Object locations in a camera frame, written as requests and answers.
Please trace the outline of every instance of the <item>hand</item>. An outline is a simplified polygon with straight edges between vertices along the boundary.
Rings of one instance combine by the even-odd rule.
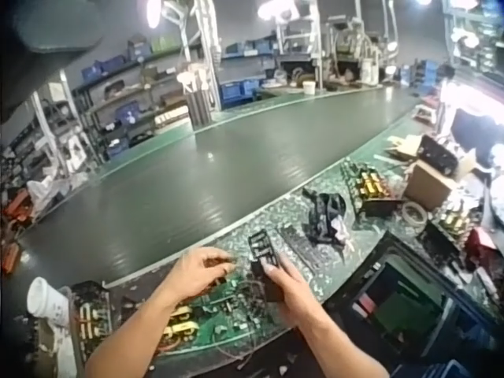
[[[264,265],[266,275],[283,291],[283,303],[280,304],[280,311],[286,322],[290,323],[289,325],[309,326],[311,322],[323,317],[325,311],[301,273],[282,254],[280,255],[280,264],[283,269],[269,264]]]
[[[228,252],[213,247],[196,248],[179,258],[160,285],[176,303],[199,295],[214,280],[235,268]]]

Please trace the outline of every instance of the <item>forearm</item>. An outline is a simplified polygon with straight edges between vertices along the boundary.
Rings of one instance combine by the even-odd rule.
[[[155,291],[109,336],[86,364],[86,378],[140,378],[145,375],[177,301]]]
[[[299,329],[327,378],[385,378],[387,370],[357,348],[320,308]]]

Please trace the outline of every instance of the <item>tape roll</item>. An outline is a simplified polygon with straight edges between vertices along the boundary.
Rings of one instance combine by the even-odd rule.
[[[410,210],[415,211],[418,213],[420,219],[415,219],[412,215],[410,215],[408,212]],[[427,223],[428,215],[427,211],[425,209],[418,205],[416,202],[406,202],[405,204],[402,205],[402,219],[406,221],[409,225],[413,227],[421,227],[424,226]]]

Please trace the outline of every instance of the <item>wall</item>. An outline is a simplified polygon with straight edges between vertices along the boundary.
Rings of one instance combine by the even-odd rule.
[[[115,54],[123,54],[128,38],[140,32],[151,38],[156,35],[178,35],[177,26],[161,22],[155,30],[146,24],[143,14],[145,0],[101,0],[98,6],[105,22],[106,35],[90,53],[73,62],[67,69],[70,87],[82,82],[80,70],[94,60],[105,60]],[[265,36],[274,29],[273,22],[260,20],[257,9],[264,0],[214,0],[221,44]],[[443,12],[441,2],[434,1],[428,7],[419,6],[415,0],[396,0],[400,54],[399,62],[409,63],[416,57],[443,60],[447,58],[444,43]],[[361,0],[366,29],[383,31],[383,14],[380,0]],[[319,0],[321,19],[329,15],[354,14],[352,0]],[[21,107],[2,125],[2,144],[6,145],[26,125],[31,115]]]

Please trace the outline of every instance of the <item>white cup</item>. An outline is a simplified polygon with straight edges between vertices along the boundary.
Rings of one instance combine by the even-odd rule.
[[[31,282],[26,305],[34,317],[45,317],[60,327],[69,326],[69,300],[42,277]]]
[[[314,81],[303,81],[302,82],[302,89],[305,92],[305,95],[315,95],[315,86],[316,83]]]

